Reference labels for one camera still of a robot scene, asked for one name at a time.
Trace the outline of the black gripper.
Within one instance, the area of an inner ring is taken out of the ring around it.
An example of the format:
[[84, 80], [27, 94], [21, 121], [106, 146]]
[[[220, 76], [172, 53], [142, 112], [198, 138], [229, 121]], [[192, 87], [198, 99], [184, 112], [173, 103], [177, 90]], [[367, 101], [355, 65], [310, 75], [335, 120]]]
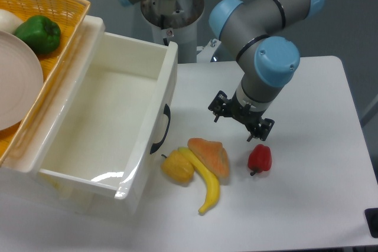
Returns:
[[230, 99], [221, 90], [216, 94], [208, 109], [214, 114], [214, 122], [217, 122], [220, 117], [230, 117], [245, 125], [250, 133], [248, 142], [252, 139], [265, 141], [275, 124], [273, 119], [263, 119], [262, 112], [254, 112], [251, 104], [243, 106], [236, 94]]

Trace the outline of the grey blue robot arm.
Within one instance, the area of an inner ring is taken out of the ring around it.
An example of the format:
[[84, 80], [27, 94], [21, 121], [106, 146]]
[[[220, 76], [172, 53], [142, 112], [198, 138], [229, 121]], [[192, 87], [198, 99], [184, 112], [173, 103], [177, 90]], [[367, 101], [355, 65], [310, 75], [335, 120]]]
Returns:
[[[139, 4], [154, 33], [154, 41], [176, 42], [185, 61], [196, 58], [196, 25], [204, 0], [119, 0]], [[273, 120], [264, 112], [299, 66], [300, 54], [278, 36], [286, 27], [320, 12], [325, 0], [222, 0], [210, 12], [209, 26], [244, 75], [232, 98], [219, 92], [209, 105], [215, 117], [231, 117], [245, 125], [250, 137], [265, 140]]]

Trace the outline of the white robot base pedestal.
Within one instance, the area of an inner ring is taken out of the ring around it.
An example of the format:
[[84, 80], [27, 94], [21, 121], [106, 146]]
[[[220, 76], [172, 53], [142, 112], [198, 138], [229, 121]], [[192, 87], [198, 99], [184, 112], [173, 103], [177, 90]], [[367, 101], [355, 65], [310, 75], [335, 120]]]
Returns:
[[178, 45], [178, 62], [197, 61], [197, 23], [204, 0], [143, 0], [141, 13], [152, 31], [153, 42]]

